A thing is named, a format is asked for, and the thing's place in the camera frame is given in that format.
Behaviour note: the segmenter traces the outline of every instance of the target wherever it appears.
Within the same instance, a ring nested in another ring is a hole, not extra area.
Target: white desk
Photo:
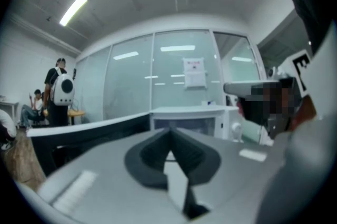
[[[15,106],[18,104],[17,101],[11,101],[11,100],[0,100],[0,105],[4,106],[11,106],[12,108],[12,120],[16,122],[15,120]]]

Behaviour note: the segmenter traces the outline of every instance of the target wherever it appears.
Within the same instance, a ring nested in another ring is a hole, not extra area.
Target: white sticker
[[[264,152],[258,152],[258,151],[252,151],[249,149],[242,149],[239,152],[239,156],[245,157],[248,159],[256,160],[259,162],[264,162],[265,159],[267,158],[267,153]]]

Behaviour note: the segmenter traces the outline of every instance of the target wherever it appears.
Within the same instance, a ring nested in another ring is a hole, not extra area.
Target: fluorescent light
[[[232,60],[236,60],[238,62],[252,62],[250,58],[240,58],[240,57],[232,57]]]
[[[114,59],[119,60],[122,58],[130,58],[130,57],[138,56],[138,55],[139,55],[138,52],[134,51],[134,52],[126,53],[126,54],[121,54],[119,56],[115,56]]]
[[[69,20],[75,15],[75,13],[85,4],[88,0],[76,0],[70,6],[70,8],[65,12],[64,16],[62,17],[60,24],[62,26],[66,26]]]
[[[165,46],[161,47],[160,50],[162,52],[195,50],[195,45]]]

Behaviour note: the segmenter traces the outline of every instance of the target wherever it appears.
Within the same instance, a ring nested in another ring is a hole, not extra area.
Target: desk
[[[44,110],[43,114],[44,114],[45,117],[47,117],[48,116],[48,111]],[[70,118],[71,125],[75,125],[75,123],[74,123],[74,117],[79,117],[79,116],[84,116],[84,115],[85,115],[85,111],[75,111],[73,109],[68,110],[68,116]]]
[[[0,100],[0,105],[6,105],[12,107],[12,120],[16,122],[15,120],[15,106],[18,104],[17,101],[10,101],[10,100]]]

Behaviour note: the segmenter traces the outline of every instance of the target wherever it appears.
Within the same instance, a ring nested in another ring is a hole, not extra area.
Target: floor
[[[17,131],[15,146],[1,153],[13,179],[27,185],[34,191],[46,180],[36,158],[32,141],[26,137],[24,129]]]

